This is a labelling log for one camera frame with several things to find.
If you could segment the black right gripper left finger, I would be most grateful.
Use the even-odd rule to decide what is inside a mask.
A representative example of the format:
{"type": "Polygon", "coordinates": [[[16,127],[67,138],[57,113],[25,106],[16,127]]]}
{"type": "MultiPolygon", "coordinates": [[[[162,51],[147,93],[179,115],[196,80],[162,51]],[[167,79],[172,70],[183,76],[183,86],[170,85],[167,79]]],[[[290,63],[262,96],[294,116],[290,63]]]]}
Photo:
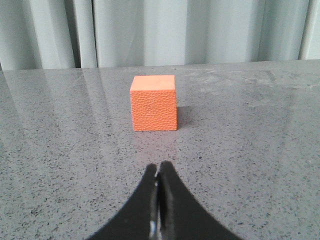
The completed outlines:
{"type": "Polygon", "coordinates": [[[119,212],[90,240],[154,240],[158,227],[157,166],[149,164],[119,212]]]}

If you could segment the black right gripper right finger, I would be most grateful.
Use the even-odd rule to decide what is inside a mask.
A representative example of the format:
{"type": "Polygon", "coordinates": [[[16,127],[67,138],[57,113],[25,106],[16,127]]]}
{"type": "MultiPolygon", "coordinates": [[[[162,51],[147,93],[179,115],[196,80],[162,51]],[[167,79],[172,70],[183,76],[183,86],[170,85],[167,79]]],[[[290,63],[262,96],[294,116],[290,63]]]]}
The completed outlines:
{"type": "Polygon", "coordinates": [[[194,198],[173,164],[164,161],[159,173],[161,235],[164,240],[239,240],[194,198]]]}

